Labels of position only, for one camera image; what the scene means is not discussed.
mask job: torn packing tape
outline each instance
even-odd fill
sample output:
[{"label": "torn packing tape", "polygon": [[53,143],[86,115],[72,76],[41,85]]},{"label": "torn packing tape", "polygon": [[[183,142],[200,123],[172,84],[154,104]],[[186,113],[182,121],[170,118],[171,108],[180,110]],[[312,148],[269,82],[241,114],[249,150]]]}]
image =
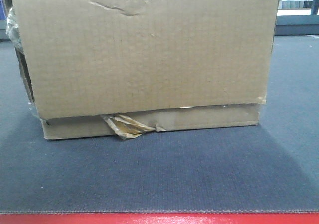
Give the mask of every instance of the torn packing tape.
[{"label": "torn packing tape", "polygon": [[123,114],[102,115],[101,117],[121,139],[136,138],[143,133],[156,130],[155,127],[146,126]]}]

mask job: cardboard box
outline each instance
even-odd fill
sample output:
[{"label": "cardboard box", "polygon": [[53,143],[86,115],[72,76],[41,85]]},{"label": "cardboard box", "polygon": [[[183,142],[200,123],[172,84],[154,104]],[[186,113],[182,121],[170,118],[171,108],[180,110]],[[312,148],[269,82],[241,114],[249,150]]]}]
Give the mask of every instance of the cardboard box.
[{"label": "cardboard box", "polygon": [[12,2],[46,138],[258,122],[278,0]]}]

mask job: gray carpet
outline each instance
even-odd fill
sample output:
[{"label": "gray carpet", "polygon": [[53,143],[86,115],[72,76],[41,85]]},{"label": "gray carpet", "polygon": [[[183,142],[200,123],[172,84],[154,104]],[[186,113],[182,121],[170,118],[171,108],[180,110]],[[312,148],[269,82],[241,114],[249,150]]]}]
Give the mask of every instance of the gray carpet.
[{"label": "gray carpet", "polygon": [[318,55],[275,38],[259,126],[45,141],[0,43],[0,212],[319,211]]}]

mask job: plastic wrap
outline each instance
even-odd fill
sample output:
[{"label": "plastic wrap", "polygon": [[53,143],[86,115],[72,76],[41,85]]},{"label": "plastic wrap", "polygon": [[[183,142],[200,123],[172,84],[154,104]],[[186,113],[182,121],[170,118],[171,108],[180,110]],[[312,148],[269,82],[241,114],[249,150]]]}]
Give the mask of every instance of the plastic wrap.
[{"label": "plastic wrap", "polygon": [[13,7],[10,9],[6,20],[6,34],[8,35],[14,46],[24,54],[19,33],[19,25],[16,21]]}]

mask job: red strip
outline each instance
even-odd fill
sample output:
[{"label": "red strip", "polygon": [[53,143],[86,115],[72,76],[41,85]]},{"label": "red strip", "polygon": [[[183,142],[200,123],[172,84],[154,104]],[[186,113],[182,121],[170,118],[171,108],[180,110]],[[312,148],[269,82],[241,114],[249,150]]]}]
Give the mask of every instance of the red strip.
[{"label": "red strip", "polygon": [[319,224],[319,213],[3,214],[0,224]]}]

